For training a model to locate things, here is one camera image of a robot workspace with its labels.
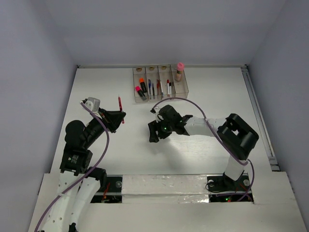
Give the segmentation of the red slim pen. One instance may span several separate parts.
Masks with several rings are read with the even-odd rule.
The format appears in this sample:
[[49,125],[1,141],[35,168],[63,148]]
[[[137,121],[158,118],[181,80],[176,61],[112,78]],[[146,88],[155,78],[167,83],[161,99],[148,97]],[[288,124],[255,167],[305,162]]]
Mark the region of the red slim pen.
[[123,107],[122,107],[122,101],[121,101],[121,97],[118,95],[118,104],[119,104],[119,110],[123,113]]

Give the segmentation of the orange highlighter marker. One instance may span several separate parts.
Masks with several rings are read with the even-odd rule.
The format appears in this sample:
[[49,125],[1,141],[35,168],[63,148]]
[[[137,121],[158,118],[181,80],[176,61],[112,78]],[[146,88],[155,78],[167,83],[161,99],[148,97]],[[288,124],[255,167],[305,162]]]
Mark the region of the orange highlighter marker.
[[147,93],[147,86],[146,86],[146,83],[144,81],[144,78],[140,78],[139,83],[140,83],[140,87],[141,87],[141,90],[143,91],[143,93]]

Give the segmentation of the blue-capped whiteboard marker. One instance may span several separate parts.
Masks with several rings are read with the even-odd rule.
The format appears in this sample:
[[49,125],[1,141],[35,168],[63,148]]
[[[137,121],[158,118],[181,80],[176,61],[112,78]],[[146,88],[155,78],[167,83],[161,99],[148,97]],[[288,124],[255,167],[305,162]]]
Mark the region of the blue-capped whiteboard marker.
[[164,96],[164,88],[163,88],[163,83],[162,83],[161,80],[160,80],[160,88],[161,88],[161,96],[163,97]]

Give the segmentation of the blue gel pen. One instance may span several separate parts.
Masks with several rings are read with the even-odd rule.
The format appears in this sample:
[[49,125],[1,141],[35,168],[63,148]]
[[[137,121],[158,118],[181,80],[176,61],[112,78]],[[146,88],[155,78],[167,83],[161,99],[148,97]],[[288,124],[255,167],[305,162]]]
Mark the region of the blue gel pen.
[[152,95],[151,90],[152,90],[152,82],[151,82],[150,79],[148,79],[148,96],[149,97],[151,97],[151,95]]

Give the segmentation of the dark purple gel pen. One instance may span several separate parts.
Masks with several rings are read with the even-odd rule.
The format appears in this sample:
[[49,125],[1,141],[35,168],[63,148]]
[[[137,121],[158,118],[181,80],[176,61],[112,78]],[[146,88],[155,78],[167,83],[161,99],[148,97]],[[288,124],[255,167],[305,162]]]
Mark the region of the dark purple gel pen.
[[152,98],[155,99],[155,89],[154,89],[154,84],[152,83]]

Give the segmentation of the red gel pen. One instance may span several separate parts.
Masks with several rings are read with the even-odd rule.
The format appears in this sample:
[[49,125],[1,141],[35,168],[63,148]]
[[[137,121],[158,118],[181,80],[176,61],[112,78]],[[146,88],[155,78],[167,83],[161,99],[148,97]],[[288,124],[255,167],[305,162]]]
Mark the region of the red gel pen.
[[160,80],[159,80],[159,79],[157,79],[157,80],[156,80],[156,90],[157,90],[157,96],[159,96],[159,95],[161,94],[161,90],[160,90],[160,88],[161,88]]

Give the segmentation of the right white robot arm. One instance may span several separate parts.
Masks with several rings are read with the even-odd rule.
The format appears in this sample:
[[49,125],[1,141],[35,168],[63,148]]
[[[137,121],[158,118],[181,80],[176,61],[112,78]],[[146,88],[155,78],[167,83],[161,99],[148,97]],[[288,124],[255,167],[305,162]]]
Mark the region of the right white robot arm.
[[207,188],[215,193],[237,191],[244,167],[248,163],[248,156],[259,140],[257,132],[239,115],[230,114],[220,119],[182,116],[171,105],[154,107],[151,113],[155,115],[155,120],[148,124],[151,143],[166,139],[172,133],[186,136],[203,135],[218,139],[230,157],[224,173],[211,176]]

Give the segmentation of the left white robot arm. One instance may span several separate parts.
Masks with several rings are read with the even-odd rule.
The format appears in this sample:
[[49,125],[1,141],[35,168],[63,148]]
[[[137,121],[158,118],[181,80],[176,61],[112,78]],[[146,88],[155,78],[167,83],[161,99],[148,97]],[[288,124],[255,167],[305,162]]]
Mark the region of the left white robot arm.
[[103,133],[116,132],[126,113],[101,108],[89,112],[93,119],[87,125],[74,120],[65,128],[57,196],[41,216],[37,232],[78,231],[92,198],[108,186],[106,170],[89,165],[93,156],[89,148]]

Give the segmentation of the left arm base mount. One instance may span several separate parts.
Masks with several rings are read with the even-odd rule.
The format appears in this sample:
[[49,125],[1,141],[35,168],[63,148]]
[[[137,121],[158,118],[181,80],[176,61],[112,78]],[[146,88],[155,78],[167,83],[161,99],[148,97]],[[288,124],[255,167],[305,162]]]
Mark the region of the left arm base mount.
[[91,203],[121,203],[122,186],[122,175],[108,175],[105,186],[98,190]]

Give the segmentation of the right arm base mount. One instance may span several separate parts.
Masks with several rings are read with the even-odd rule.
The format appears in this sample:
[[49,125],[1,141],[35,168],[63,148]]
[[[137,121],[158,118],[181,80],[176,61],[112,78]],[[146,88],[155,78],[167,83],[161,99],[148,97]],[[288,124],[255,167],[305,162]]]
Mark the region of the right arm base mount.
[[251,182],[247,174],[243,174],[237,181],[223,175],[207,177],[205,189],[209,192],[210,203],[252,202],[253,194]]

